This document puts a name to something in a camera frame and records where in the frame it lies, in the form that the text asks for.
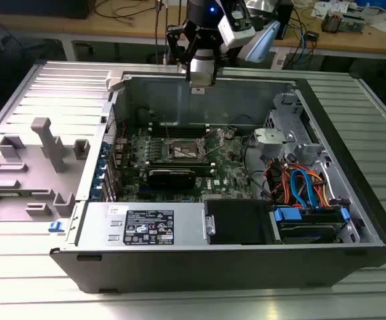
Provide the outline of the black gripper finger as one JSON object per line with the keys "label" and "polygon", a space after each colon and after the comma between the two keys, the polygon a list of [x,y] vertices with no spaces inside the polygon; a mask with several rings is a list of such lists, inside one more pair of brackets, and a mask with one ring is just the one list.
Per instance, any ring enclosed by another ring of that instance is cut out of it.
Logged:
{"label": "black gripper finger", "polygon": [[217,35],[216,31],[213,31],[210,36],[211,44],[212,44],[212,50],[213,50],[213,73],[211,76],[211,85],[214,85],[217,78],[217,71],[219,68],[219,62],[220,62],[220,36]]}
{"label": "black gripper finger", "polygon": [[[185,51],[180,49],[178,41],[184,35],[189,44]],[[194,23],[183,25],[169,25],[166,32],[167,42],[173,58],[186,68],[186,80],[191,80],[191,62],[198,50],[198,31]]]}

